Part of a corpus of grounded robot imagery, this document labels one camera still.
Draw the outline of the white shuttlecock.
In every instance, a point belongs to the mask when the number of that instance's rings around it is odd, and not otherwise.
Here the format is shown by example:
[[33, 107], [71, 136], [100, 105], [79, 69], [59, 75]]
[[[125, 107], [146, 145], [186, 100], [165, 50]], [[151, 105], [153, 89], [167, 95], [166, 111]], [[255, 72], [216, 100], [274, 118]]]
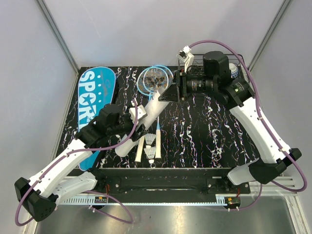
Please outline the white shuttlecock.
[[147, 145], [152, 145], [155, 139], [156, 139], [156, 134], [145, 135], [145, 141]]
[[156, 155], [156, 147], [147, 147], [144, 148], [144, 152], [146, 154], [146, 157], [150, 164], [153, 164], [155, 161], [155, 155]]

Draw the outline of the white shuttlecock tube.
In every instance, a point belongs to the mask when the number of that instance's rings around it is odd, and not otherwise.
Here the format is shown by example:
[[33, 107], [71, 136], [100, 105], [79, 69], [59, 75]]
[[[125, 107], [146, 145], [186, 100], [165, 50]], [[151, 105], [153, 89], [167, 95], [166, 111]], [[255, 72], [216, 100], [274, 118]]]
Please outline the white shuttlecock tube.
[[[147, 116], [140, 119], [138, 124], [144, 124], [146, 130], [153, 124], [156, 118], [162, 113], [162, 111], [169, 104], [167, 101], [159, 101], [158, 98], [165, 91], [165, 88], [160, 87], [153, 95], [151, 100], [144, 106], [144, 110]], [[121, 146], [115, 148], [115, 153], [119, 157], [125, 157], [131, 151], [131, 149], [138, 143], [138, 140], [129, 139]]]

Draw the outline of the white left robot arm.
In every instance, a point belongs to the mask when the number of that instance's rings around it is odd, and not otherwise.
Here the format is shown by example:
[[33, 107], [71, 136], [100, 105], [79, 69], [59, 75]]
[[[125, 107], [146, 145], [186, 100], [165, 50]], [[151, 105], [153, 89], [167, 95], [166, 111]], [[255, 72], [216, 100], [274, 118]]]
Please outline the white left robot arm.
[[105, 105], [49, 165], [29, 179], [21, 177], [15, 182], [19, 201], [16, 224], [22, 226], [19, 222], [21, 208], [31, 215], [32, 220], [40, 222], [60, 203], [73, 196], [89, 191], [100, 193], [107, 189], [106, 176], [96, 166], [66, 182], [63, 179], [97, 151], [117, 149], [119, 156], [127, 155], [139, 138], [147, 133], [157, 116], [151, 103], [134, 105], [125, 114], [121, 114], [115, 104]]

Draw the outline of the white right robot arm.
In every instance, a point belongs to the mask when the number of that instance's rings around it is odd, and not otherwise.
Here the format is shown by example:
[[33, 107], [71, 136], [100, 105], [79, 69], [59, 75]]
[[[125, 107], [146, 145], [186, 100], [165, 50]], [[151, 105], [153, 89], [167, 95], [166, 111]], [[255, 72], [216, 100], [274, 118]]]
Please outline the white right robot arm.
[[260, 157], [237, 166], [221, 181], [226, 193], [249, 181], [267, 184], [297, 161], [302, 153], [291, 148], [262, 114], [256, 94], [243, 78], [232, 78], [228, 57], [220, 51], [203, 55], [203, 65], [185, 66], [174, 75], [174, 82], [160, 95], [160, 101], [179, 102], [191, 94], [205, 93], [229, 110], [247, 131]]

